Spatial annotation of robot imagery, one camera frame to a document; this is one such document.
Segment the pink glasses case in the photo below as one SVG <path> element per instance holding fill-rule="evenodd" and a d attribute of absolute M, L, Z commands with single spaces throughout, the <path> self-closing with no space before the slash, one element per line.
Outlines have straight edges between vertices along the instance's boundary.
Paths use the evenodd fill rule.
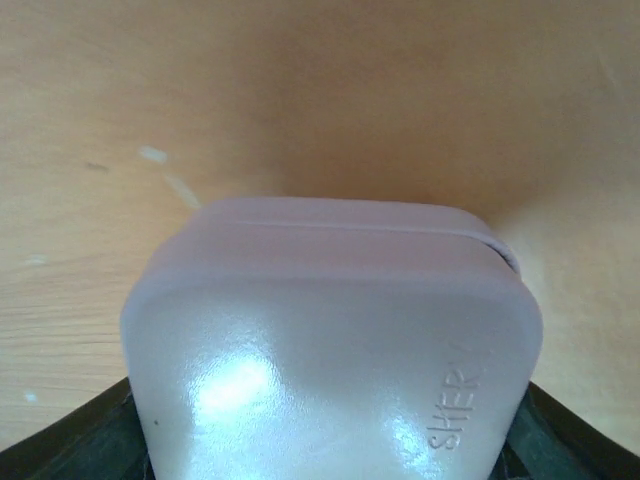
<path fill-rule="evenodd" d="M 153 254 L 121 337 L 159 479 L 485 479 L 542 320 L 464 211 L 235 198 Z"/>

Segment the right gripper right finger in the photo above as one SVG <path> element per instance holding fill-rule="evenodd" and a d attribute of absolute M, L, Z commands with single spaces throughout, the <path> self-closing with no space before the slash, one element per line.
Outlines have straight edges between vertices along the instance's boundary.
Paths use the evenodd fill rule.
<path fill-rule="evenodd" d="M 531 383 L 493 468 L 494 480 L 639 478 L 639 457 Z"/>

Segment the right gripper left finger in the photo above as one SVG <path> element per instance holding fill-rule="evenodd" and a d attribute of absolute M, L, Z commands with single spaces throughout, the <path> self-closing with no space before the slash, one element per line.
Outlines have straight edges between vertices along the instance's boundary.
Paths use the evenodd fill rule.
<path fill-rule="evenodd" d="M 128 379 L 1 452 L 3 479 L 153 479 Z"/>

